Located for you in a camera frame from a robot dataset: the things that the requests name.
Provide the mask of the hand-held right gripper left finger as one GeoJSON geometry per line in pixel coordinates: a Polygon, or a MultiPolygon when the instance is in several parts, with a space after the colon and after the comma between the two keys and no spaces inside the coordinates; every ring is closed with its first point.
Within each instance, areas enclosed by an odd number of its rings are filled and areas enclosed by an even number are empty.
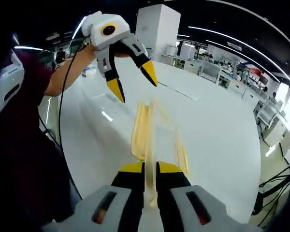
{"type": "Polygon", "coordinates": [[[123,166],[105,185],[76,205],[75,232],[136,232],[144,206],[144,163],[123,166]]]}

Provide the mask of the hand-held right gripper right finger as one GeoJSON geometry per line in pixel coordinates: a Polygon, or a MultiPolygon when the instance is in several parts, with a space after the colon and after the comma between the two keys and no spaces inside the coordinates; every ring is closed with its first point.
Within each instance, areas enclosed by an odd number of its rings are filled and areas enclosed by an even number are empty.
{"type": "Polygon", "coordinates": [[[191,185],[174,164],[156,164],[158,208],[166,232],[228,232],[225,205],[198,185],[191,185]]]}

